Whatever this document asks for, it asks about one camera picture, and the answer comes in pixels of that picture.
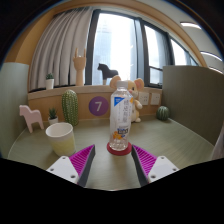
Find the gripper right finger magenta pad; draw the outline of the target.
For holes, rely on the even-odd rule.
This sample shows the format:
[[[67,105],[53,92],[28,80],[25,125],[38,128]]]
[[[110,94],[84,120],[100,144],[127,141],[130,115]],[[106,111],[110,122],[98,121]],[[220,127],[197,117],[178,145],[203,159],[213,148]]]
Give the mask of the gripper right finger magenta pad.
[[[139,146],[132,146],[131,155],[141,187],[178,171],[178,168],[167,157],[156,157]]]

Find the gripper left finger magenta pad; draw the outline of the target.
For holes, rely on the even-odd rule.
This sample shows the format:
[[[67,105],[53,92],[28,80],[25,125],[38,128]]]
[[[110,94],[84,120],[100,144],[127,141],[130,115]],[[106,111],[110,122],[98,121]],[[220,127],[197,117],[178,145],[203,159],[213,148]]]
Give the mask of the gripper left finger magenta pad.
[[[61,156],[47,171],[81,187],[85,187],[94,156],[95,146],[90,145],[70,157]]]

